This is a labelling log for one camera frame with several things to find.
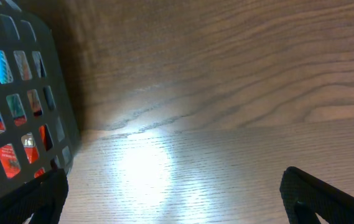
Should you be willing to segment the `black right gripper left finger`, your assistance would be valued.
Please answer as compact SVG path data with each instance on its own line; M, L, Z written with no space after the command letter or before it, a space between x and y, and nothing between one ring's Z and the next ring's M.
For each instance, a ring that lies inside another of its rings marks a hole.
M58 224L67 195L65 171L51 170L0 198L0 223Z

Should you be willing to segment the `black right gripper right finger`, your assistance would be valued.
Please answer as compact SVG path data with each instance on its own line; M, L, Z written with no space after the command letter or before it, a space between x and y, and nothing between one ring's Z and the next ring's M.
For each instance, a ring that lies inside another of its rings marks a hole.
M297 167L284 171L279 191L289 223L354 223L354 197Z

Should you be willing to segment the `orange spaghetti packet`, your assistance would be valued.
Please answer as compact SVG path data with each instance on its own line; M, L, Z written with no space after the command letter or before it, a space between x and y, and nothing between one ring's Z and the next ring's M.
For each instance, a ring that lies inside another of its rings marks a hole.
M30 108L34 117L42 115L42 107L40 104L37 90L27 91L27 97L29 100ZM22 106L20 96L18 94L9 95L6 97L9 109L16 126L26 124L27 118L25 115L24 107ZM48 151L52 147L52 140L47 125L39 127L39 134L45 150ZM32 133L27 133L21 137L22 145L24 146L27 160L30 164L36 162L39 159L39 152L36 142ZM0 161L6 173L6 176L10 179L21 171L21 166L17 160L16 154L13 150L12 144L7 144L0 148Z

